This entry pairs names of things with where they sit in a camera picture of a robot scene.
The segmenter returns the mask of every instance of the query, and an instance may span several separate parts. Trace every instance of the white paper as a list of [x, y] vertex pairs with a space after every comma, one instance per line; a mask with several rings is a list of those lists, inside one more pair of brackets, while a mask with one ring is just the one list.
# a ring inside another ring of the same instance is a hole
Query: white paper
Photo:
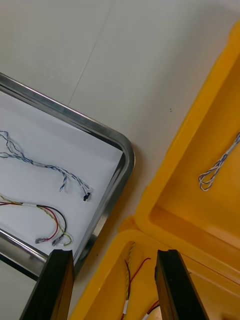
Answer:
[[[51, 169], [36, 167], [18, 159], [0, 158], [0, 193], [13, 200], [55, 207], [67, 219], [73, 243], [65, 247], [75, 254], [85, 231], [117, 168], [122, 152], [45, 112], [0, 92], [0, 130], [7, 131], [27, 158], [62, 167], [92, 187], [89, 200], [74, 180], [67, 180], [59, 192], [63, 176]], [[0, 152], [8, 152], [0, 139]], [[34, 207], [0, 206], [0, 228], [46, 254], [52, 242], [35, 244], [36, 238], [49, 237], [54, 221]]]

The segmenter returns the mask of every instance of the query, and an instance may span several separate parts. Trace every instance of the yellow plastic case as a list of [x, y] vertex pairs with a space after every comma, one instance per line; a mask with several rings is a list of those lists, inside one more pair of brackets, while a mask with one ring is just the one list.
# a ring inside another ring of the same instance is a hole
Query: yellow plastic case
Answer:
[[237, 23], [134, 216], [144, 233], [236, 283], [240, 283], [240, 145], [209, 191], [200, 189], [198, 177], [221, 158], [239, 131]]
[[[133, 274], [144, 263], [131, 284], [130, 299], [125, 320], [141, 320], [158, 299], [154, 280], [157, 251], [168, 250], [138, 230], [121, 232], [110, 245], [95, 275], [75, 307], [70, 320], [120, 320], [126, 298], [126, 265], [129, 250], [129, 268]], [[240, 286], [220, 274], [182, 256], [197, 292], [211, 320], [235, 319], [240, 315]], [[161, 319], [160, 308], [148, 317]]]
[[[124, 259], [133, 242], [131, 272], [144, 258], [151, 260], [132, 282], [125, 320], [141, 320], [157, 299], [157, 250], [172, 248], [182, 254], [209, 318], [239, 319], [240, 145], [208, 192], [200, 190], [198, 182], [239, 131], [240, 23], [233, 28], [135, 216], [122, 224], [70, 320], [121, 319], [126, 297]], [[161, 319], [159, 308], [148, 319]]]

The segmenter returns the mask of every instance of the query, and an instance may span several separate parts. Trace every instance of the stainless steel tray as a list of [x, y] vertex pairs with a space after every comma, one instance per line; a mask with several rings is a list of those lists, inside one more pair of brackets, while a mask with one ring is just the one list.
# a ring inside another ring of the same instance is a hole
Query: stainless steel tray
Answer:
[[[121, 133], [1, 73], [0, 91], [58, 118], [71, 126], [79, 128], [122, 151], [122, 157], [118, 167], [73, 257], [75, 274], [77, 274], [134, 169], [135, 155], [131, 143]], [[47, 258], [48, 256], [45, 253], [0, 229], [0, 260], [9, 263], [29, 277], [37, 279]]]

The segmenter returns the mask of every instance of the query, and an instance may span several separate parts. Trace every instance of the blue and white twisted wire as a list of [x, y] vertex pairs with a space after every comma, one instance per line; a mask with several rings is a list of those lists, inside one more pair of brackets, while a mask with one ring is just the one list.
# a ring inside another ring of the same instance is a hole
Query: blue and white twisted wire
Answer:
[[203, 191], [208, 191], [211, 186], [214, 183], [214, 179], [216, 175], [218, 174], [221, 166], [224, 164], [225, 160], [227, 159], [229, 153], [233, 151], [233, 149], [236, 147], [236, 145], [240, 142], [240, 132], [237, 134], [236, 139], [234, 143], [231, 145], [231, 147], [224, 153], [224, 155], [219, 159], [215, 165], [209, 169], [207, 172], [200, 174], [198, 177], [198, 181], [200, 184], [200, 189]]
[[15, 158], [36, 167], [48, 168], [48, 169], [58, 171], [63, 175], [63, 182], [59, 191], [62, 191], [64, 189], [64, 187], [66, 186], [67, 179], [72, 178], [75, 181], [77, 181], [80, 187], [83, 189], [83, 192], [84, 192], [83, 200], [86, 201], [89, 198], [92, 192], [92, 189], [89, 187], [88, 184], [86, 184], [78, 176], [57, 165], [43, 164], [43, 163], [28, 159], [27, 157], [25, 157], [24, 152], [20, 150], [20, 147], [10, 138], [9, 133], [7, 131], [0, 130], [0, 137], [2, 137], [6, 141], [6, 147], [9, 150], [9, 153], [0, 152], [0, 158]]

